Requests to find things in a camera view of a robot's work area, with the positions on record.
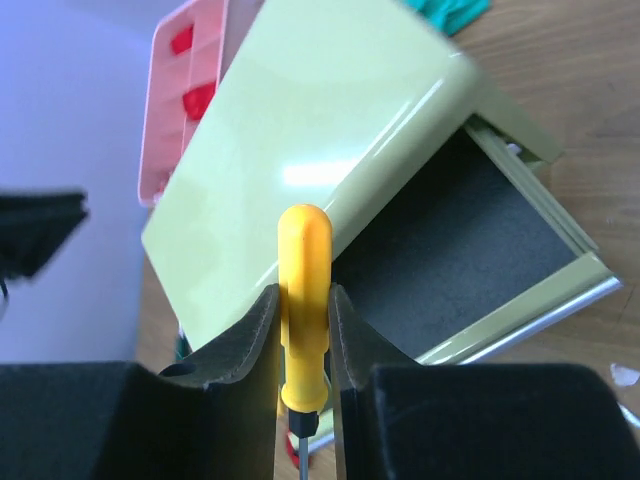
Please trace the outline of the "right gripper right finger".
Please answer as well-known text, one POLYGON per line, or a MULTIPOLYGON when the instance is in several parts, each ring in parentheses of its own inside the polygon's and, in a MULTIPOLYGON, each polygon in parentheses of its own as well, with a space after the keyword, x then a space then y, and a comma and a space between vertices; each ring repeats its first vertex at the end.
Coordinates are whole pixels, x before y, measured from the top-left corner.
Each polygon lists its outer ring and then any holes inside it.
POLYGON ((617 399, 575 364, 422 366, 329 296, 341 479, 635 479, 617 399))

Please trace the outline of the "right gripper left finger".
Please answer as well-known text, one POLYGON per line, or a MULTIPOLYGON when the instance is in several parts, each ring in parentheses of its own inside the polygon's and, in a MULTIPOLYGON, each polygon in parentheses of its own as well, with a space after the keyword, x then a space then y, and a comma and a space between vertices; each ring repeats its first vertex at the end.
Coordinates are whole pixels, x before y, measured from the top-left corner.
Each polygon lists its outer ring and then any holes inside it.
POLYGON ((269 479, 279 289, 160 373, 135 362, 5 365, 5 479, 269 479))

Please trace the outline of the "olive green drawer cabinet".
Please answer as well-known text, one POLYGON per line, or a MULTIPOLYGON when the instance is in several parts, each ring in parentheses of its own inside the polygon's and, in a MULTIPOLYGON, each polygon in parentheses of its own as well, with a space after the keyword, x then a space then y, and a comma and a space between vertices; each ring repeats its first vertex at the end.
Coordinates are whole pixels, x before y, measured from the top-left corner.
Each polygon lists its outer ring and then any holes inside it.
POLYGON ((295 204, 330 218, 359 315, 424 365, 477 361, 620 287, 536 177, 554 139, 400 3, 269 1, 219 63, 142 235, 193 349, 276 281, 295 204))

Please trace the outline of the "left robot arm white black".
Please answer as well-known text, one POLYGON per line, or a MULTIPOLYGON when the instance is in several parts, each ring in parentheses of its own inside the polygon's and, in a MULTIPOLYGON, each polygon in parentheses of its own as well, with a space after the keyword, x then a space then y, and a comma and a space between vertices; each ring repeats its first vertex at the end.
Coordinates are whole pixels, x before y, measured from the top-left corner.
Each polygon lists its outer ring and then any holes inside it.
POLYGON ((1 311, 8 284, 30 280, 49 263, 88 218, 81 189, 1 192, 1 311))

